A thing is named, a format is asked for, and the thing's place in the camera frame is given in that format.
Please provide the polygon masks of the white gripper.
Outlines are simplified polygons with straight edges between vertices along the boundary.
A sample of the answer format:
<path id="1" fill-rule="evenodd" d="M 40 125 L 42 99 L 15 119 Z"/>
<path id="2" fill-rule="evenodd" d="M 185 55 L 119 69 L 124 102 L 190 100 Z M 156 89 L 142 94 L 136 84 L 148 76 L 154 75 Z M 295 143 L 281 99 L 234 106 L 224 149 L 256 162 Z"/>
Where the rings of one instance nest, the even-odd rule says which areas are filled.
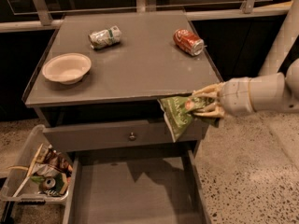
<path id="1" fill-rule="evenodd" d="M 192 113 L 198 117 L 223 118 L 225 112 L 232 116 L 243 116 L 253 112 L 249 98 L 248 77 L 232 78 L 223 83 L 215 83 L 194 91 L 193 97 L 207 97 L 217 99 L 220 94 L 220 103 L 212 103 Z"/>

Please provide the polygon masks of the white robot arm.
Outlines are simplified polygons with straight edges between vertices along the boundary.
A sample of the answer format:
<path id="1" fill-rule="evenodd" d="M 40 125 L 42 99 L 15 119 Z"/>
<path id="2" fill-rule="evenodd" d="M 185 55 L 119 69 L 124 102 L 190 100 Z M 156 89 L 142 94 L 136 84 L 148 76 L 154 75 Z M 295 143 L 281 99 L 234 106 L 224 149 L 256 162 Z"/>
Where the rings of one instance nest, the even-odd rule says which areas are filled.
<path id="1" fill-rule="evenodd" d="M 232 78 L 206 86 L 192 95 L 214 99 L 211 105 L 196 112 L 199 117 L 236 117 L 260 111 L 296 113 L 299 99 L 299 59 L 291 63 L 286 73 Z"/>

